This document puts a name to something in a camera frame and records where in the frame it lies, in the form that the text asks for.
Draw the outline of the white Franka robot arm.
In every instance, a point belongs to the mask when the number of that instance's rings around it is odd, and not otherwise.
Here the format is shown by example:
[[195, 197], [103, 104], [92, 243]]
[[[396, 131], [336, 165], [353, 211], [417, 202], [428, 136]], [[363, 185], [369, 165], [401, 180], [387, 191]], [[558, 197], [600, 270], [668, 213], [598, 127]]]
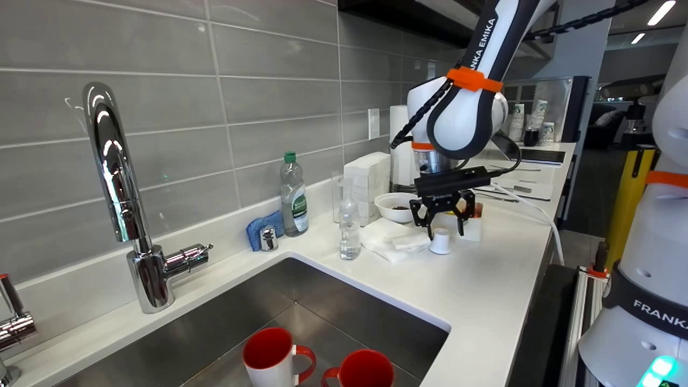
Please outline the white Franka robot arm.
[[[504, 77], [553, 2], [488, 0], [462, 61], [408, 92], [408, 121], [393, 141], [424, 154], [412, 202], [417, 226], [431, 228], [437, 213], [475, 202], [473, 191], [494, 175], [469, 159], [488, 145], [520, 154], [501, 131]], [[688, 387], [688, 46], [676, 50], [652, 133], [658, 163], [602, 310], [579, 342], [579, 356], [602, 387]]]

